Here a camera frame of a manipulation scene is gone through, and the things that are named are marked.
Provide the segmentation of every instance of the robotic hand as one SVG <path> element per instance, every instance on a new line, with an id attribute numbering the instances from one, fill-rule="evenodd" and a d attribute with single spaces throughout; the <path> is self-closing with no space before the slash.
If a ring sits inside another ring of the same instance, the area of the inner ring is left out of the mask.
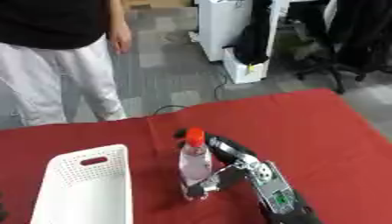
<path id="1" fill-rule="evenodd" d="M 180 139 L 180 148 L 184 145 L 181 139 L 185 135 L 186 129 L 174 135 Z M 210 151 L 227 167 L 191 186 L 188 189 L 190 196 L 220 191 L 245 178 L 252 184 L 261 213 L 269 224 L 321 224 L 299 192 L 291 189 L 274 163 L 260 162 L 252 150 L 223 136 L 205 135 Z"/>

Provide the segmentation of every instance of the white plastic basket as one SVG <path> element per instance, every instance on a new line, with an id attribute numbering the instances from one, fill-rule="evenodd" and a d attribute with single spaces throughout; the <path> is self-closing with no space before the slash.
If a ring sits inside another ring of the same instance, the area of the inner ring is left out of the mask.
<path id="1" fill-rule="evenodd" d="M 81 150 L 52 159 L 31 224 L 131 224 L 127 147 Z"/>

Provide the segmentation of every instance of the desk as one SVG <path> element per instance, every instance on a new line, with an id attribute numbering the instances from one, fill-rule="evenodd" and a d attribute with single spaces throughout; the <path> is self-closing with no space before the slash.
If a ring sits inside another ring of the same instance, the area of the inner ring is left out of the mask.
<path id="1" fill-rule="evenodd" d="M 324 223 L 392 220 L 391 145 L 336 94 L 321 89 L 119 122 L 0 131 L 0 191 L 10 211 L 5 224 L 29 222 L 51 158 L 108 144 L 129 147 L 135 224 L 265 223 L 246 182 L 206 201 L 183 200 L 172 132 L 190 126 L 230 137 L 275 161 Z"/>

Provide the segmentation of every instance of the wire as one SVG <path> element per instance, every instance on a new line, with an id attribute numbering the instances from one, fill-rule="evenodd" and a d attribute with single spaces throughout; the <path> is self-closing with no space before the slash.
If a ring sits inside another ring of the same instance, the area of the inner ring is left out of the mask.
<path id="1" fill-rule="evenodd" d="M 213 90 L 213 98 L 214 98 L 217 102 L 221 101 L 220 97 L 218 96 L 218 90 L 220 90 L 221 88 L 223 88 L 224 86 L 226 86 L 226 84 L 228 84 L 228 76 L 225 75 L 225 74 L 222 74 L 221 76 L 223 76 L 225 80 Z M 164 109 L 169 109 L 169 108 L 181 108 L 181 109 L 186 109 L 186 108 L 188 108 L 188 107 L 186 107 L 186 106 L 181 106 L 181 105 L 166 105 L 166 106 L 163 106 L 163 107 L 161 107 L 161 108 L 158 108 L 152 115 L 155 116 L 155 115 L 159 114 L 159 112 L 161 112 L 162 110 L 164 110 Z"/>
<path id="2" fill-rule="evenodd" d="M 155 116 L 155 115 L 157 115 L 161 110 L 169 109 L 169 108 L 181 108 L 181 109 L 186 109 L 187 107 L 185 107 L 185 106 L 180 106 L 180 105 L 166 105 L 166 106 L 163 106 L 163 107 L 157 109 L 157 110 L 154 112 L 153 115 Z"/>
<path id="3" fill-rule="evenodd" d="M 226 86 L 226 85 L 228 84 L 228 77 L 227 77 L 225 74 L 223 74 L 222 76 L 225 78 L 225 80 L 224 80 L 219 86 L 217 86 L 217 87 L 213 90 L 213 98 L 214 98 L 217 102 L 221 101 L 221 98 L 218 96 L 218 90 L 220 90 L 221 88 L 223 88 L 224 86 Z"/>

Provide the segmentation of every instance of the person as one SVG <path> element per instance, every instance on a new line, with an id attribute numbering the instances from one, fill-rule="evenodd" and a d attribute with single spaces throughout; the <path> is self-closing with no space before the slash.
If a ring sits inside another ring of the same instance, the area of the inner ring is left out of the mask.
<path id="1" fill-rule="evenodd" d="M 128 51 L 121 0 L 0 1 L 0 81 L 15 94 L 25 125 L 67 122 L 61 75 L 79 86 L 98 120 L 126 117 L 107 36 L 117 53 Z"/>

